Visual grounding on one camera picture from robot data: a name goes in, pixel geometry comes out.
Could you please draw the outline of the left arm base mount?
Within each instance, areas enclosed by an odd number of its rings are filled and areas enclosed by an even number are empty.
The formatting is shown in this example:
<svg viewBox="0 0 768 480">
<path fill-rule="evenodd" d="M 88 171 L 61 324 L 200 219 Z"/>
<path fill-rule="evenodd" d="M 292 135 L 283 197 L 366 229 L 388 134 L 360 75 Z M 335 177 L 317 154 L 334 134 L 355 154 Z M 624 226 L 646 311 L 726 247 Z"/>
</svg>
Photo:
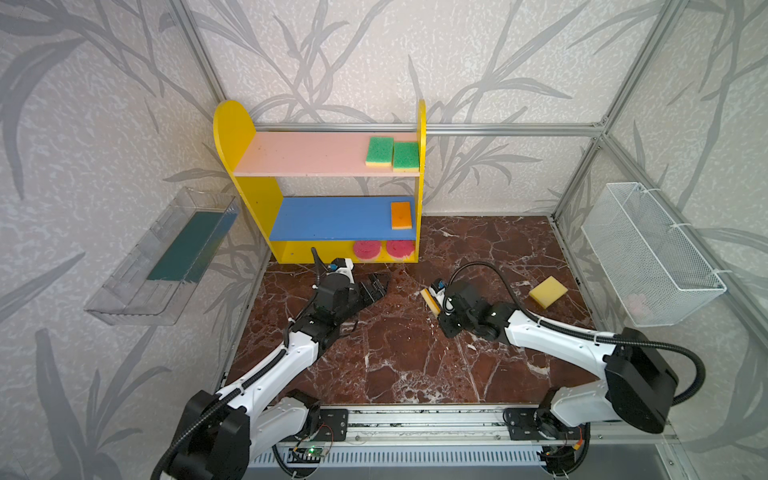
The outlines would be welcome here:
<svg viewBox="0 0 768 480">
<path fill-rule="evenodd" d="M 345 441 L 348 427 L 348 409 L 312 407 L 302 428 L 287 440 Z"/>
</svg>

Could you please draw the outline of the pink round sponge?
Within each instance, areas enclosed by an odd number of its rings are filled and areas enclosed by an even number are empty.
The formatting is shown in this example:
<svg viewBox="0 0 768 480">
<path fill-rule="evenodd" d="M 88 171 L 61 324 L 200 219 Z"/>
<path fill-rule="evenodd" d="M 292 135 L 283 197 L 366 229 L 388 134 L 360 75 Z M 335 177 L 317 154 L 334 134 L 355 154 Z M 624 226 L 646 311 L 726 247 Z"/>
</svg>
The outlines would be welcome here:
<svg viewBox="0 0 768 480">
<path fill-rule="evenodd" d="M 377 240 L 360 240 L 353 244 L 353 254 L 364 262 L 373 262 L 381 255 L 382 244 Z"/>
<path fill-rule="evenodd" d="M 413 240 L 391 240 L 385 244 L 387 255 L 394 260 L 407 260 L 415 252 Z"/>
</svg>

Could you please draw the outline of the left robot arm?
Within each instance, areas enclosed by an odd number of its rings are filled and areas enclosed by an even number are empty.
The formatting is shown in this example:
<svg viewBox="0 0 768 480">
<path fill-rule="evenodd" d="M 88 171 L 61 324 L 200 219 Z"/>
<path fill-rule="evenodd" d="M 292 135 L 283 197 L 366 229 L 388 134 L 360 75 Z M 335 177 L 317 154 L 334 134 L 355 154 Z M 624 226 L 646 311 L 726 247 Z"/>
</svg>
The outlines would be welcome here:
<svg viewBox="0 0 768 480">
<path fill-rule="evenodd" d="M 390 279 L 387 273 L 359 282 L 342 271 L 318 275 L 313 295 L 264 360 L 219 391 L 199 391 L 187 402 L 152 478 L 240 479 L 255 457 L 309 429 L 315 401 L 277 395 L 340 338 L 346 321 L 386 296 Z"/>
</svg>

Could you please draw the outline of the orange sponge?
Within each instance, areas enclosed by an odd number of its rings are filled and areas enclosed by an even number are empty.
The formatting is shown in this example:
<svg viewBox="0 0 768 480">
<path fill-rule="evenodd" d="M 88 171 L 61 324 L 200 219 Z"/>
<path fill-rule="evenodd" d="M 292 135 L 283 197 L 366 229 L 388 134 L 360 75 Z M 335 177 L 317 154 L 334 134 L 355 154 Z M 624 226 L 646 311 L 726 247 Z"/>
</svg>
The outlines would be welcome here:
<svg viewBox="0 0 768 480">
<path fill-rule="evenodd" d="M 392 202 L 391 228 L 393 230 L 410 230 L 413 228 L 412 204 L 410 201 Z"/>
</svg>

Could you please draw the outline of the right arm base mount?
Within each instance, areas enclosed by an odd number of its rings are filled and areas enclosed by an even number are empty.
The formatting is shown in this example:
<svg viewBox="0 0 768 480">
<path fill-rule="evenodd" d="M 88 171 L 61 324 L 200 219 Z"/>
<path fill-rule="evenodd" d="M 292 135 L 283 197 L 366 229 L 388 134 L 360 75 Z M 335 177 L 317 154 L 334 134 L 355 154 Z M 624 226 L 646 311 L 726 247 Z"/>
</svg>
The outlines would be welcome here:
<svg viewBox="0 0 768 480">
<path fill-rule="evenodd" d="M 511 407 L 502 412 L 511 440 L 555 441 L 566 445 L 583 439 L 580 427 L 568 427 L 537 407 Z"/>
</svg>

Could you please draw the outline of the green top sponge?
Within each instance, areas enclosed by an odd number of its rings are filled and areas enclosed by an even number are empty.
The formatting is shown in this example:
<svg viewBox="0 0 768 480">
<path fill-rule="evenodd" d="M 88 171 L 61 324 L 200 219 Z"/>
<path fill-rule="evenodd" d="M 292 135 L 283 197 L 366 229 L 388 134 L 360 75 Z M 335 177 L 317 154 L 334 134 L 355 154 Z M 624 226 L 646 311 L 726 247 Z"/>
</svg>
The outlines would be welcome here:
<svg viewBox="0 0 768 480">
<path fill-rule="evenodd" d="M 392 137 L 371 137 L 365 164 L 368 167 L 388 168 L 392 164 L 393 153 L 394 139 Z"/>
</svg>

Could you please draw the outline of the yellow sponge green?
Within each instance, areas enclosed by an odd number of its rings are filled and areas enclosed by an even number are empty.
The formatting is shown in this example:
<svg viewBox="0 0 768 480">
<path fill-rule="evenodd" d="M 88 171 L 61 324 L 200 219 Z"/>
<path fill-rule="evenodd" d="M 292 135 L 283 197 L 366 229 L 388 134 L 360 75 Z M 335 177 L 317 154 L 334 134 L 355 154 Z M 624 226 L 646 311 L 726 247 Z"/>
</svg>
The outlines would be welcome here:
<svg viewBox="0 0 768 480">
<path fill-rule="evenodd" d="M 394 172 L 419 172 L 420 153 L 417 142 L 395 142 L 392 169 Z"/>
</svg>

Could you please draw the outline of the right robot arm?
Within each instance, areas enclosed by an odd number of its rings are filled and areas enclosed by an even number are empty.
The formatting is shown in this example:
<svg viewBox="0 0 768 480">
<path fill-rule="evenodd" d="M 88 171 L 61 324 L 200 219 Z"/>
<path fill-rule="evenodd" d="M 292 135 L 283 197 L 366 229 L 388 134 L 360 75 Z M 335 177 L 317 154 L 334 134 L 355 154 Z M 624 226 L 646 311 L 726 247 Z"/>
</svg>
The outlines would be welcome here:
<svg viewBox="0 0 768 480">
<path fill-rule="evenodd" d="M 672 407 L 695 396 L 706 366 L 688 348 L 649 340 L 642 332 L 597 332 L 534 314 L 517 300 L 489 303 L 465 281 L 434 282 L 427 290 L 444 335 L 478 338 L 535 350 L 594 376 L 560 387 L 539 406 L 541 429 L 622 421 L 650 434 L 664 431 Z"/>
</svg>

